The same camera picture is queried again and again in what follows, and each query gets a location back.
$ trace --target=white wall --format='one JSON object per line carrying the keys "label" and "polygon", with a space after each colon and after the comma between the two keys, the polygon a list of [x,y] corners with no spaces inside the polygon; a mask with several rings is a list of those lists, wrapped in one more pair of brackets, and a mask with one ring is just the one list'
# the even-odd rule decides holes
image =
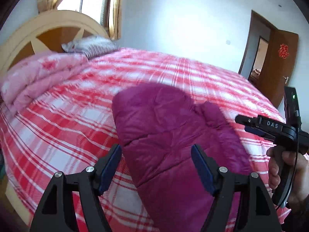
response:
{"label": "white wall", "polygon": [[0,30],[0,44],[3,44],[16,29],[38,13],[37,0],[20,0]]}
{"label": "white wall", "polygon": [[293,0],[123,0],[119,44],[189,57],[238,72],[251,10],[277,28],[299,34],[289,85],[297,89],[302,127],[309,131],[309,24]]}

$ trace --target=door frame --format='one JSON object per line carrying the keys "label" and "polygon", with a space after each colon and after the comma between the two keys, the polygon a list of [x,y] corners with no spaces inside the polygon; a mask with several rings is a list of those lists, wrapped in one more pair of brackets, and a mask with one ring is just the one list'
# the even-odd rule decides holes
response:
{"label": "door frame", "polygon": [[[250,31],[252,31],[252,24],[253,24],[253,19],[255,20],[258,20],[260,21],[262,24],[266,25],[268,28],[270,28],[271,32],[270,32],[270,35],[272,34],[272,32],[278,30],[276,26],[274,26],[272,23],[270,23],[269,21],[267,21],[266,18],[262,17],[260,14],[258,14],[257,12],[255,11],[251,11],[251,21],[250,21],[250,27],[249,27],[249,32],[248,32],[248,38],[247,38],[247,44],[246,44],[246,48],[245,48],[245,52],[244,52],[244,57],[243,57],[243,60],[241,61],[241,65],[239,67],[239,71],[238,71],[238,74],[241,73],[242,69],[243,69],[243,66],[244,66],[244,63],[245,63],[245,58],[246,58],[246,55],[247,55],[247,51],[248,51],[248,47],[249,47],[249,37],[250,37]],[[268,42],[268,45],[271,44],[271,41],[272,39],[270,38]]]}

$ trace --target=wooden bed frame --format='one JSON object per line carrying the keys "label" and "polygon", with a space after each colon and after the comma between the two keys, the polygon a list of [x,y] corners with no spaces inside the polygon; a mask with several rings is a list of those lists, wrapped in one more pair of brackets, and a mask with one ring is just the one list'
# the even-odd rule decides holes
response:
{"label": "wooden bed frame", "polygon": [[[23,24],[0,46],[0,76],[23,58],[47,50],[64,52],[61,44],[90,35],[109,38],[100,24],[82,13],[69,10],[41,13]],[[16,213],[30,226],[33,214],[19,199],[10,181],[6,196]]]}

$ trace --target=brown door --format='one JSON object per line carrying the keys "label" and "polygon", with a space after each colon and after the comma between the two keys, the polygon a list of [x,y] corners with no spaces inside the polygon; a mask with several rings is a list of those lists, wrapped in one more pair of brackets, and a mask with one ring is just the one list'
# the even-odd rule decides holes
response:
{"label": "brown door", "polygon": [[270,33],[268,49],[257,88],[278,108],[284,94],[284,86],[289,84],[298,45],[298,35],[282,30]]}

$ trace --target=blue gripper pad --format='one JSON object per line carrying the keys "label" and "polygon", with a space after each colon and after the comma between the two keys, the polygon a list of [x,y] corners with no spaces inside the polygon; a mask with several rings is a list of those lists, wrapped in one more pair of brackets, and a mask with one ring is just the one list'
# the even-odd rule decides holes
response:
{"label": "blue gripper pad", "polygon": [[204,188],[207,192],[214,196],[218,190],[218,188],[215,186],[215,183],[217,182],[219,177],[219,174],[217,172],[217,163],[213,158],[207,157],[207,155],[204,153],[204,151],[200,148],[199,145],[192,146],[191,157]]}
{"label": "blue gripper pad", "polygon": [[245,126],[245,131],[248,132],[248,133],[253,133],[253,134],[258,135],[260,137],[265,135],[265,132],[263,132],[263,131],[261,131],[259,129],[252,128],[250,126]]}
{"label": "blue gripper pad", "polygon": [[111,185],[112,179],[115,175],[116,169],[121,160],[121,155],[122,155],[121,146],[115,145],[109,151],[108,155],[105,156],[105,158],[108,161],[101,173],[101,180],[98,188],[98,192],[100,193],[100,195],[102,195],[105,191],[107,191],[109,185]]}

